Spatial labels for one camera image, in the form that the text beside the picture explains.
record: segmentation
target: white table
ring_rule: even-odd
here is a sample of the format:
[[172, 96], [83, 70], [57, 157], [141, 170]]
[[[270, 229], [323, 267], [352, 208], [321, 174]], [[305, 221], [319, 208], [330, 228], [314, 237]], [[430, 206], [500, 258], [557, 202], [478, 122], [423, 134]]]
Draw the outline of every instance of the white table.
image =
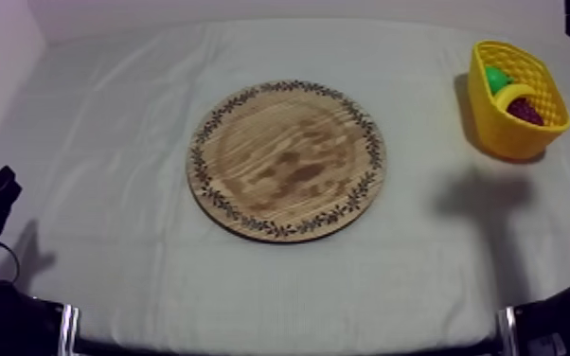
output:
[[[499, 308], [570, 286], [570, 131], [529, 165], [464, 135], [463, 74], [487, 38], [546, 61], [570, 110], [567, 47], [443, 27], [269, 20], [52, 47], [0, 128], [0, 166], [25, 187], [1, 239], [25, 256], [21, 286], [80, 307], [83, 336], [125, 346], [355, 353], [484, 338]], [[187, 188], [202, 117], [276, 79], [346, 93], [383, 133], [380, 196], [327, 239], [239, 239]]]

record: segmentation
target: black cable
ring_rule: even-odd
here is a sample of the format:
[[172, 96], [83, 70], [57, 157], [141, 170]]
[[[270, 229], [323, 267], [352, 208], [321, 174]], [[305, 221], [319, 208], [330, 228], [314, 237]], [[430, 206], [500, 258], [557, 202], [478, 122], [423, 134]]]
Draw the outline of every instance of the black cable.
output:
[[2, 247], [3, 249], [7, 250], [7, 252], [9, 252], [9, 254], [11, 255], [11, 257], [13, 258], [13, 263], [15, 264], [15, 276], [13, 277], [13, 280], [9, 281], [10, 284], [15, 284], [15, 282], [18, 281], [18, 278], [20, 278], [20, 260], [18, 259], [18, 257], [15, 255], [15, 253], [13, 252], [13, 250], [11, 250], [8, 246], [6, 246], [4, 243], [0, 242], [0, 247]]
[[13, 250], [11, 250], [8, 246], [6, 246], [4, 243], [0, 242], [0, 247], [4, 248], [5, 250], [7, 250], [9, 252], [9, 254], [11, 255], [11, 257], [13, 258], [13, 262], [15, 262], [15, 276], [13, 277], [13, 280], [11, 281], [11, 284], [14, 284], [15, 282], [18, 281], [18, 278], [20, 277], [20, 260], [18, 259], [18, 257], [15, 255], [15, 253], [13, 252]]

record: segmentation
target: yellow basket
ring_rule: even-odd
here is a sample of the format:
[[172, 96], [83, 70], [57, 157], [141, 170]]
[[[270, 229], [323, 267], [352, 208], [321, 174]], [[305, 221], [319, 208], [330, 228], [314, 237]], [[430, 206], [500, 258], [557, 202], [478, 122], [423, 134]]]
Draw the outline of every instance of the yellow basket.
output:
[[[543, 126], [497, 109], [486, 78], [486, 66], [499, 68], [514, 82], [535, 89], [536, 94], [529, 102], [542, 116]], [[468, 89], [479, 141], [499, 156], [531, 158], [570, 127], [570, 115], [548, 69], [543, 62], [512, 44], [495, 41], [475, 44]]]

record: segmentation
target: purple toy grapes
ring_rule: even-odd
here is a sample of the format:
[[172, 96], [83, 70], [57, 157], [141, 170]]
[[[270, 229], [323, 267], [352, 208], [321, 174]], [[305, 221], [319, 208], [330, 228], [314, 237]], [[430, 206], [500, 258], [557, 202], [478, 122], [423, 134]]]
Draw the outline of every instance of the purple toy grapes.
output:
[[531, 124], [543, 126], [542, 117], [535, 111], [535, 109], [528, 104], [525, 98], [516, 98], [508, 106], [508, 113], [519, 117], [523, 121]]

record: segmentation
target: round wooden tray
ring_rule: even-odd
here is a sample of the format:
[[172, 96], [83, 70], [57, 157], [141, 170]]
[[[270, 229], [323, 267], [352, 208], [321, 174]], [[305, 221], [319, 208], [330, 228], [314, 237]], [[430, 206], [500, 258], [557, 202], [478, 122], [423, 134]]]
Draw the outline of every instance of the round wooden tray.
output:
[[301, 242], [358, 218], [380, 190], [384, 143], [370, 116], [323, 85], [272, 81], [207, 115], [187, 178], [206, 214], [244, 237]]

